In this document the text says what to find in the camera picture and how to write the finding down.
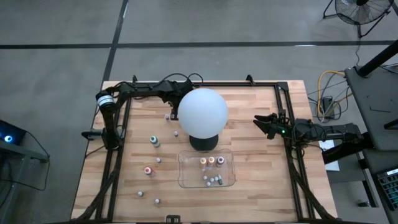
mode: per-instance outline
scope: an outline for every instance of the black lamp base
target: black lamp base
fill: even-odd
[[[197,151],[210,151],[213,150],[218,143],[218,134],[207,139],[198,139],[189,136],[189,142],[191,146]]]

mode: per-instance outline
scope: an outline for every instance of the paint bottle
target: paint bottle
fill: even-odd
[[[156,136],[152,136],[150,137],[150,143],[152,143],[152,145],[154,145],[154,147],[159,147],[160,146],[160,142],[157,139]]]
[[[208,162],[207,162],[207,165],[208,165],[209,167],[213,167],[215,161],[216,161],[216,160],[214,159],[214,157],[211,156],[211,157],[209,157],[209,160],[208,160]]]
[[[224,157],[220,156],[220,157],[217,159],[216,166],[217,166],[217,167],[221,167],[223,164],[224,164]]]
[[[206,158],[200,159],[200,168],[204,169],[206,167]]]
[[[150,167],[145,167],[144,172],[149,177],[154,177],[156,175],[155,171],[153,171]]]

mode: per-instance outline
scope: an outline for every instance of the black metal frame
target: black metal frame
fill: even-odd
[[[345,18],[347,18],[347,19],[353,21],[351,18],[349,18],[349,17],[347,17],[347,16],[345,16],[345,15],[343,15],[343,14],[338,14],[338,13],[337,13],[337,14],[326,15],[326,10],[328,10],[328,8],[330,7],[330,4],[331,4],[333,1],[335,1],[335,0],[330,0],[328,6],[327,6],[326,9],[323,11],[323,18],[326,19],[327,17],[343,16],[343,17],[345,17]],[[357,21],[353,21],[354,25],[356,25],[356,28],[357,28],[357,30],[358,30],[358,37],[359,37],[359,38],[362,38],[362,37],[368,35],[368,34],[373,30],[373,28],[384,18],[384,16],[388,15],[389,13],[390,13],[390,11],[389,11],[389,10],[386,10],[384,14],[382,14],[380,17],[377,18],[376,23],[373,24],[373,26],[372,26],[365,34],[363,34],[363,35],[362,35],[361,24],[358,23]]]
[[[253,86],[253,87],[272,87],[275,90],[275,97],[276,97],[276,102],[277,102],[277,107],[278,107],[278,114],[280,117],[285,117],[286,116],[286,110],[283,109],[282,106],[282,98],[280,95],[280,92],[283,91],[285,95],[285,100],[286,100],[286,105],[287,105],[287,112],[288,112],[288,118],[291,121],[294,121],[294,112],[293,112],[293,107],[292,107],[292,102],[290,99],[290,93],[289,93],[289,87],[287,82],[258,82],[255,83],[254,80],[250,75],[246,78],[246,82],[205,82],[201,86],[203,87],[215,87],[215,86],[228,86],[228,87],[241,87],[241,86]],[[125,107],[125,112],[124,112],[124,117],[123,117],[123,125],[122,125],[122,132],[125,133],[127,130],[127,124],[128,124],[128,117],[129,117],[129,112],[130,112],[130,107],[131,107],[131,99],[129,99],[126,102],[126,107]],[[118,125],[119,121],[119,114],[120,110],[116,112],[114,120],[115,124]],[[116,202],[116,196],[117,196],[117,190],[118,190],[118,181],[119,181],[119,174],[120,174],[120,168],[121,168],[121,163],[122,163],[122,157],[123,157],[123,148],[124,148],[124,142],[125,138],[123,138],[123,144],[122,147],[117,150],[117,155],[116,155],[116,162],[114,165],[114,170],[111,172],[113,173],[116,171],[116,175],[114,177],[110,177],[110,168],[111,168],[111,161],[112,157],[114,154],[114,151],[108,151],[105,159],[105,165],[104,165],[104,172],[103,172],[103,178],[101,182],[101,192],[107,192],[109,189],[109,179],[113,178],[112,181],[112,187],[111,187],[111,196],[109,200],[109,207],[108,207],[108,212],[106,218],[103,218],[103,205],[104,205],[104,196],[103,194],[99,199],[99,202],[97,202],[94,205],[94,208],[96,208],[96,213],[95,213],[95,218],[92,220],[89,220],[90,216],[86,218],[85,220],[82,220],[82,223],[109,223],[113,221],[113,215],[114,215],[114,207],[115,207],[115,202]],[[292,157],[292,150],[293,147],[290,143],[290,140],[285,139],[284,140],[284,145],[285,145],[285,151],[286,151],[286,158],[287,158],[287,164],[289,167],[289,175],[290,175],[290,182],[292,185],[292,191],[293,191],[293,199],[294,199],[294,204],[295,204],[295,211],[297,215],[297,219],[301,220],[303,219],[303,211],[302,211],[302,206],[300,203],[300,197],[299,197],[299,190],[297,187],[297,181],[294,179],[294,173],[293,170],[295,170],[294,163],[293,163],[293,157]],[[308,180],[307,180],[307,173],[305,171],[305,166],[304,166],[304,160],[303,157],[300,153],[297,153],[297,160],[298,160],[298,166],[299,166],[299,171],[300,175],[302,177],[303,182],[305,183],[306,186],[308,186]],[[308,210],[308,216],[310,219],[315,218],[315,213],[313,206],[311,205],[308,197],[305,196],[306,199],[306,204],[307,204],[307,210]]]

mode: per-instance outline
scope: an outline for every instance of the white sphere lamp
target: white sphere lamp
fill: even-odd
[[[186,94],[178,106],[178,120],[197,151],[210,151],[228,120],[228,107],[216,91],[199,88]]]

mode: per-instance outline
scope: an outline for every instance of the clear plastic container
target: clear plastic container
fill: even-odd
[[[220,156],[224,158],[224,163],[218,166],[217,159]],[[214,165],[210,166],[207,163],[203,166],[200,160],[205,158],[208,161],[209,157],[215,158]],[[178,163],[180,164],[178,184],[183,188],[228,187],[235,183],[234,157],[229,149],[209,152],[182,151],[178,155]],[[211,178],[219,177],[219,175],[221,183],[215,180],[210,186],[206,185]]]

